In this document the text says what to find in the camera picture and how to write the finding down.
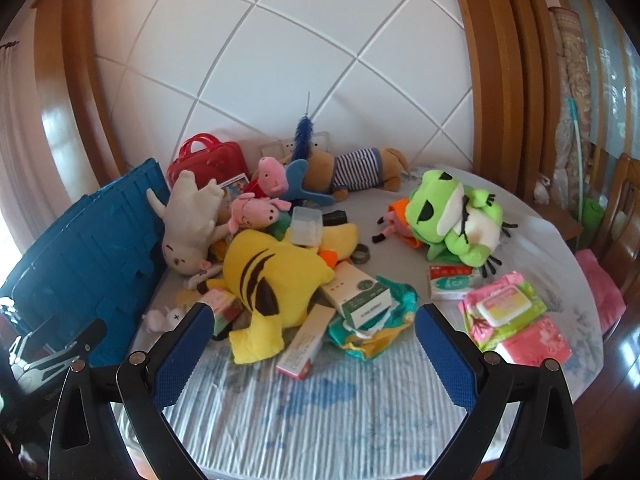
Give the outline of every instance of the chair back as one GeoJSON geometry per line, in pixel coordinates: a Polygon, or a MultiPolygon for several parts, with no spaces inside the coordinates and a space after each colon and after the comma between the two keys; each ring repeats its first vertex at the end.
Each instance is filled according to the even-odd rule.
{"type": "Polygon", "coordinates": [[[623,153],[591,250],[628,305],[640,294],[640,160],[623,153]]]}

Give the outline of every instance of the striped shirt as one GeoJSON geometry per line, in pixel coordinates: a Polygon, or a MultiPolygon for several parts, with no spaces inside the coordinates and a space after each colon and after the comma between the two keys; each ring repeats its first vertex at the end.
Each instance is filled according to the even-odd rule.
{"type": "Polygon", "coordinates": [[[377,148],[364,148],[335,157],[332,191],[360,191],[382,184],[382,160],[377,148]]]}

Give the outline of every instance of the red bag handle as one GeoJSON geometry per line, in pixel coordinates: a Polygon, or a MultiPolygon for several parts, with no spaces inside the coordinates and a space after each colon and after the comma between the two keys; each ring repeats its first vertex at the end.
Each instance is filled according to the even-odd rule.
{"type": "Polygon", "coordinates": [[[221,144],[220,141],[211,134],[196,134],[191,137],[191,139],[187,139],[184,141],[184,144],[180,147],[180,152],[178,152],[178,159],[187,158],[189,155],[193,155],[191,146],[194,142],[201,142],[202,144],[204,144],[205,149],[208,151],[221,144]]]}

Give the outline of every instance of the transparent plastic box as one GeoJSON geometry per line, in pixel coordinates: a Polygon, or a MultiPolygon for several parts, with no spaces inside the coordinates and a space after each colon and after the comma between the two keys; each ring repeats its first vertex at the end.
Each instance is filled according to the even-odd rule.
{"type": "Polygon", "coordinates": [[[294,245],[318,247],[322,241],[322,212],[295,207],[291,216],[289,241],[294,245]]]}

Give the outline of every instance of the red and white tissue pack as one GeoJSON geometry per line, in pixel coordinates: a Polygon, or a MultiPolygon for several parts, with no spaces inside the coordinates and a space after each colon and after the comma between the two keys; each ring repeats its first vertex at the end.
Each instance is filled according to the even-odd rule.
{"type": "Polygon", "coordinates": [[[495,351],[510,363],[540,366],[552,358],[563,364],[571,347],[549,316],[542,316],[516,335],[502,341],[495,351]]]}

